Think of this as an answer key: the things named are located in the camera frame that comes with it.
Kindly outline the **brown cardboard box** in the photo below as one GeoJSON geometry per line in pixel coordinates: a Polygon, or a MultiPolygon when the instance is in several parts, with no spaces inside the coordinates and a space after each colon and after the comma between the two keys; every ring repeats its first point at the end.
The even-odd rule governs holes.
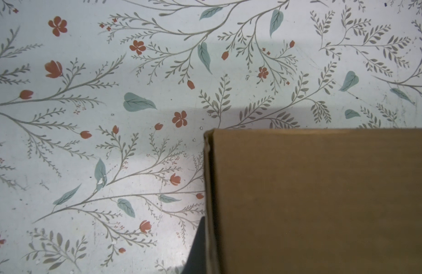
{"type": "Polygon", "coordinates": [[[422,274],[422,129],[212,130],[209,274],[422,274]]]}

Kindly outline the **floral table mat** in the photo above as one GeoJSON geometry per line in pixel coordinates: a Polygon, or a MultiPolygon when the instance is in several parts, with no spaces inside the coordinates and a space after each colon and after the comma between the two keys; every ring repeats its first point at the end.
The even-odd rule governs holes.
{"type": "Polygon", "coordinates": [[[422,128],[422,1],[0,1],[0,274],[180,274],[212,129],[422,128]]]}

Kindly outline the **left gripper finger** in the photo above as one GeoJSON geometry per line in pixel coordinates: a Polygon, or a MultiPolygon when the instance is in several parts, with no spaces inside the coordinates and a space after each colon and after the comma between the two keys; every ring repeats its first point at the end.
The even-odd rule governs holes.
{"type": "Polygon", "coordinates": [[[206,274],[205,217],[202,217],[182,274],[206,274]]]}

